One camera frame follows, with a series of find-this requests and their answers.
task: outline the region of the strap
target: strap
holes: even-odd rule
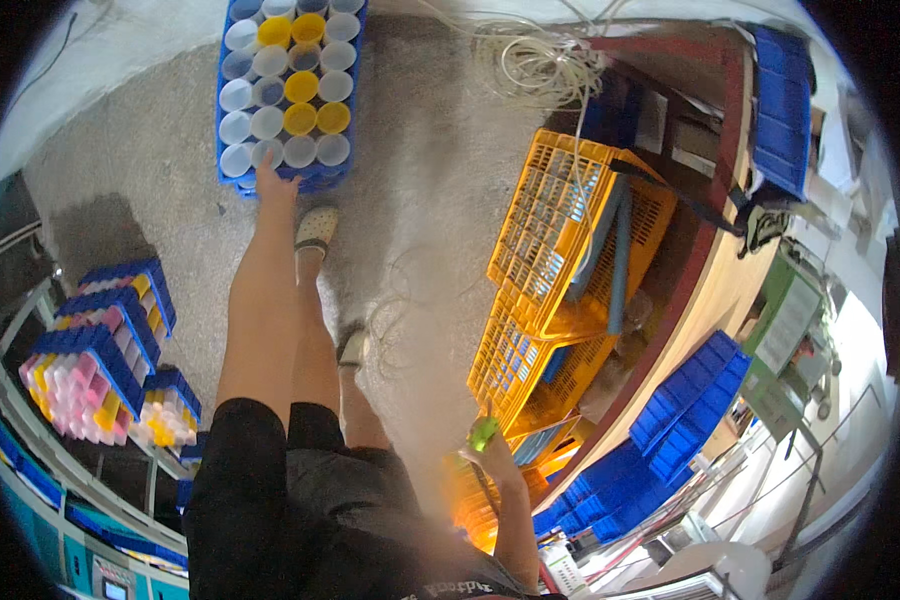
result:
[[[670,185],[669,183],[657,180],[642,168],[619,158],[614,158],[607,166],[609,167],[610,171],[615,171],[616,173],[622,173],[631,177],[637,177],[645,182],[653,184],[654,186],[665,187],[669,189],[673,194],[676,195],[677,198],[680,198],[684,205],[690,207],[690,209],[694,211],[694,214],[696,214],[696,216],[701,220],[708,222],[714,227],[723,230],[728,234],[733,235],[734,237],[747,237],[747,229],[745,227],[731,224],[727,221],[727,219],[724,218],[724,215],[720,212],[717,212],[717,210],[713,206],[700,203],[696,201],[696,199],[690,198],[689,196],[684,194],[684,192]],[[743,195],[743,190],[741,190],[739,186],[734,184],[733,188],[734,189],[730,190],[729,193],[729,196],[732,200],[734,199],[734,190],[738,191],[740,195]]]

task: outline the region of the woman's hand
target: woman's hand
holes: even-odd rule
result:
[[[281,178],[271,167],[274,162],[274,151],[267,150],[263,162],[257,168],[257,195],[261,205],[292,205],[297,204],[297,193],[300,187],[300,175],[293,179]]]
[[[514,462],[514,455],[511,454],[504,434],[499,429],[486,442],[482,452],[478,452],[468,445],[461,449],[459,454],[483,469],[483,472],[497,484],[497,487],[516,483],[524,484],[523,475],[520,474],[520,469]]]

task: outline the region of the woman's arm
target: woman's arm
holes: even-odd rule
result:
[[[300,178],[281,179],[269,168],[271,159],[268,152],[257,169],[257,226],[230,284],[216,406],[250,398],[269,407],[286,429],[293,397],[287,374],[294,371],[300,341],[294,258]]]
[[[531,516],[527,483],[514,462],[510,447],[499,431],[482,452],[466,448],[460,452],[493,479],[500,493],[497,545],[493,556],[510,575],[530,590],[537,589],[540,557]]]

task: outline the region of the yellow plastic cup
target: yellow plastic cup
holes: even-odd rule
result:
[[[307,12],[293,21],[291,35],[298,44],[317,44],[324,37],[326,21],[319,14]]]
[[[264,46],[290,47],[291,31],[294,25],[285,16],[273,16],[260,24],[257,30],[257,42]]]
[[[283,129],[291,136],[306,136],[317,125],[317,109],[311,103],[291,104],[283,113]]]
[[[327,102],[316,112],[316,128],[324,134],[339,134],[350,124],[350,109],[342,102]]]
[[[287,84],[283,86],[283,94],[288,101],[294,104],[310,102],[317,95],[317,88],[320,84],[320,78],[313,71],[298,71],[287,78]]]

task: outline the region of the leg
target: leg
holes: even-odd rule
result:
[[[324,308],[317,290],[317,275],[323,264],[324,253],[316,247],[296,251],[300,342],[289,388],[293,402],[321,404],[339,416],[336,349],[324,325]]]
[[[357,387],[358,369],[359,366],[347,365],[337,370],[339,397],[343,409],[343,438],[351,449],[387,450],[391,442],[384,431],[384,426],[373,412],[371,403],[367,402],[367,397]]]

